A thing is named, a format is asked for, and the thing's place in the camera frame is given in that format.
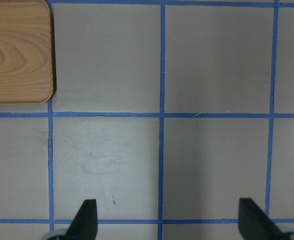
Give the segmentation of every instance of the floor tile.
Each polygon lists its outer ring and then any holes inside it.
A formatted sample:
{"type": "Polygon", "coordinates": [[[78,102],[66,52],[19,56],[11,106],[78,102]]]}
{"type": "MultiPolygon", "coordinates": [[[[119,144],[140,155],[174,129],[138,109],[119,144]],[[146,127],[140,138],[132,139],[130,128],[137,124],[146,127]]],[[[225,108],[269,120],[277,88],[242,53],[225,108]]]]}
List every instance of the floor tile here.
{"type": "Polygon", "coordinates": [[[294,8],[279,9],[275,112],[294,113],[294,8]]]}
{"type": "MultiPolygon", "coordinates": [[[[57,230],[68,227],[66,224],[55,225],[57,230]]],[[[99,224],[96,240],[156,240],[157,233],[156,224],[99,224]]]]}
{"type": "Polygon", "coordinates": [[[46,113],[48,103],[0,105],[0,113],[46,113]]]}
{"type": "Polygon", "coordinates": [[[55,216],[97,199],[99,219],[156,219],[157,118],[54,119],[55,216]]]}
{"type": "Polygon", "coordinates": [[[294,119],[273,126],[270,216],[294,218],[294,119]]]}
{"type": "Polygon", "coordinates": [[[54,4],[54,111],[158,112],[160,6],[54,4]]]}
{"type": "Polygon", "coordinates": [[[0,223],[0,240],[38,240],[48,231],[47,224],[0,223]]]}
{"type": "Polygon", "coordinates": [[[0,118],[0,219],[47,219],[48,207],[48,119],[0,118]]]}
{"type": "Polygon", "coordinates": [[[168,6],[166,112],[268,113],[271,8],[168,6]]]}
{"type": "Polygon", "coordinates": [[[235,219],[240,197],[264,206],[267,139],[267,119],[166,119],[164,218],[235,219]]]}
{"type": "Polygon", "coordinates": [[[163,240],[242,240],[236,224],[164,225],[163,240]]]}

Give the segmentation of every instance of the wood grain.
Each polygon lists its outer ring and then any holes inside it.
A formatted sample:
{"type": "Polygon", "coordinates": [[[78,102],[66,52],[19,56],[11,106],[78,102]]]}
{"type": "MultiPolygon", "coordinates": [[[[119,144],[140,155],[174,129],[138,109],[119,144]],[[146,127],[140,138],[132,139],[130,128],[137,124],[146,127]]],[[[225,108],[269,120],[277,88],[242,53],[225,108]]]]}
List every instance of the wood grain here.
{"type": "Polygon", "coordinates": [[[43,0],[0,0],[0,104],[53,94],[51,14],[43,0]]]}

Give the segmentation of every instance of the gray floor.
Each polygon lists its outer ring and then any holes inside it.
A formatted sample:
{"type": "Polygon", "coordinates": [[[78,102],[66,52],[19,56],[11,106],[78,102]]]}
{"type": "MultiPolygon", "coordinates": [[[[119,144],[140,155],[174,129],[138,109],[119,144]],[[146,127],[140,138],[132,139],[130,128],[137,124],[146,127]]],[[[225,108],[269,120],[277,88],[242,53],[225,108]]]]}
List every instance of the gray floor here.
{"type": "MultiPolygon", "coordinates": [[[[159,112],[160,6],[57,3],[53,14],[52,106],[70,115],[53,119],[54,218],[70,220],[95,198],[101,220],[156,220],[159,118],[71,112],[159,112]]],[[[268,114],[272,28],[273,8],[167,6],[165,112],[268,114]]],[[[0,106],[47,111],[46,103],[0,106]]],[[[294,8],[279,10],[274,112],[294,114],[294,8]]],[[[236,219],[239,197],[264,209],[269,119],[239,116],[165,119],[163,219],[236,219]]],[[[0,220],[49,219],[48,154],[47,117],[0,117],[0,220]]],[[[294,118],[273,123],[270,216],[294,228],[294,118]]],[[[48,231],[48,223],[0,223],[0,239],[48,231]]],[[[97,239],[156,240],[157,232],[101,224],[97,239]]],[[[241,236],[235,223],[164,224],[163,239],[241,236]]]]}

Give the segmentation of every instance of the black plastic part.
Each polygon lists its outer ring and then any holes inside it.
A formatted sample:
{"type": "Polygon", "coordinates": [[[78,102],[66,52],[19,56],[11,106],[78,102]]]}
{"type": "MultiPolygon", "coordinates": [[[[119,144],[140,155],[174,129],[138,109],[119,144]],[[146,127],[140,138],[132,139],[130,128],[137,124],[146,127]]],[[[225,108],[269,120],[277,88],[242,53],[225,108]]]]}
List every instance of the black plastic part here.
{"type": "Polygon", "coordinates": [[[238,228],[244,240],[275,240],[282,234],[251,198],[239,200],[238,228]]]}
{"type": "Polygon", "coordinates": [[[97,232],[97,203],[95,199],[88,199],[82,203],[66,234],[48,240],[94,240],[97,232]]]}

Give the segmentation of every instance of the wooden board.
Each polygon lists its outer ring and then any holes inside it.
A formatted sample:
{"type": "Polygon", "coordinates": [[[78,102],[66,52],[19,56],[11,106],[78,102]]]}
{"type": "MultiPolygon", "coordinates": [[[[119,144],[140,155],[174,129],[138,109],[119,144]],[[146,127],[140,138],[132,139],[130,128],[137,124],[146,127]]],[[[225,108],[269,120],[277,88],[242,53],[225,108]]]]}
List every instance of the wooden board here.
{"type": "Polygon", "coordinates": [[[43,0],[0,0],[0,104],[53,94],[51,13],[43,0]]]}

